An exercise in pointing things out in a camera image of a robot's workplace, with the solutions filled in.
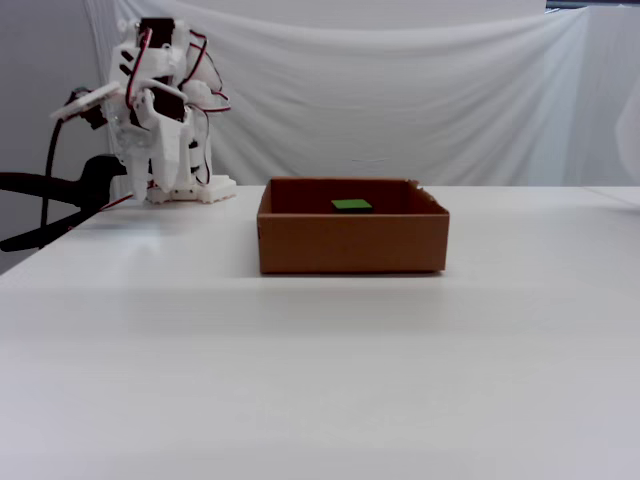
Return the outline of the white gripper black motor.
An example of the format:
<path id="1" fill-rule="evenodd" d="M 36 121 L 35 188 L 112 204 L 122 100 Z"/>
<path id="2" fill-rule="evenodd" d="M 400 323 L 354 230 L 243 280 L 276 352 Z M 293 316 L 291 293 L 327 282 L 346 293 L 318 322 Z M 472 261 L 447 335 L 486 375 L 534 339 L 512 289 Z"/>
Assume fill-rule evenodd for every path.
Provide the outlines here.
<path id="1" fill-rule="evenodd" d="M 111 110 L 116 156 L 134 198 L 147 197 L 150 136 L 154 182 L 165 193 L 179 189 L 187 178 L 186 96 L 173 87 L 124 87 Z"/>

